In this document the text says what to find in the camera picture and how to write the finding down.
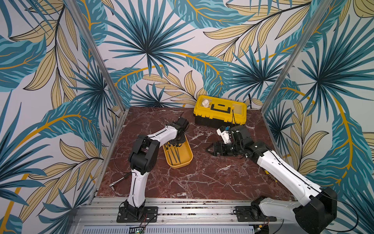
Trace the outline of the black file tool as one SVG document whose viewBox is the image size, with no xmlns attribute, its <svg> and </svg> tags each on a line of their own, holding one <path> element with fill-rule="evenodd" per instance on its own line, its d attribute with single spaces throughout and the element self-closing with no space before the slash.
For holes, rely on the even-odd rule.
<svg viewBox="0 0 374 234">
<path fill-rule="evenodd" d="M 178 150 L 178 147 L 176 146 L 173 146 L 173 157 L 175 159 L 175 162 L 177 164 L 181 164 L 181 160 L 180 160 L 180 154 L 179 154 L 179 150 Z"/>
</svg>

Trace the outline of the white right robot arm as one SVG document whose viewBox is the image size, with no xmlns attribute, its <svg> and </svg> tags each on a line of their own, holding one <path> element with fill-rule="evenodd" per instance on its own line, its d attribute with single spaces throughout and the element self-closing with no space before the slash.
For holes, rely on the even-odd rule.
<svg viewBox="0 0 374 234">
<path fill-rule="evenodd" d="M 206 150 L 213 156 L 243 156 L 268 171 L 296 199 L 275 200 L 264 196 L 252 201 L 258 215 L 278 217 L 297 223 L 308 234 L 320 234 L 337 217 L 337 193 L 321 188 L 287 164 L 264 142 L 255 142 L 244 125 L 217 129 L 222 141 Z"/>
</svg>

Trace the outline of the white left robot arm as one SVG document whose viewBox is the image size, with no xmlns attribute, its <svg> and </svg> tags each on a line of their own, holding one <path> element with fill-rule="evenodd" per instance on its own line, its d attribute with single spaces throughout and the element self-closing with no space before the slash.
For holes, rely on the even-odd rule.
<svg viewBox="0 0 374 234">
<path fill-rule="evenodd" d="M 166 125 L 163 129 L 150 134 L 139 135 L 129 156 L 131 168 L 131 190 L 127 198 L 133 208 L 140 208 L 145 202 L 145 190 L 149 172 L 155 167 L 159 148 L 165 147 L 171 156 L 169 163 L 181 165 L 184 162 L 178 147 L 186 142 L 185 131 L 188 124 Z"/>
</svg>

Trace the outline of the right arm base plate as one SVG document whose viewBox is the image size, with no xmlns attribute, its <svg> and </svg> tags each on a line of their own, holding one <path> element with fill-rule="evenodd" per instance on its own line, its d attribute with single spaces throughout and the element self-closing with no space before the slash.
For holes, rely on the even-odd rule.
<svg viewBox="0 0 374 234">
<path fill-rule="evenodd" d="M 277 221 L 276 217 L 265 216 L 255 206 L 236 206 L 233 210 L 233 214 L 237 217 L 238 222 L 262 222 L 270 223 Z"/>
</svg>

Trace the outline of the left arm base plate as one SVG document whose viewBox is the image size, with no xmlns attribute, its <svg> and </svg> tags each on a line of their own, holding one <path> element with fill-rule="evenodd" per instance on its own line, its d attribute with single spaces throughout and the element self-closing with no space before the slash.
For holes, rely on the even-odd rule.
<svg viewBox="0 0 374 234">
<path fill-rule="evenodd" d="M 135 208 L 129 204 L 119 207 L 117 223 L 155 223 L 157 222 L 158 207 L 144 206 Z"/>
</svg>

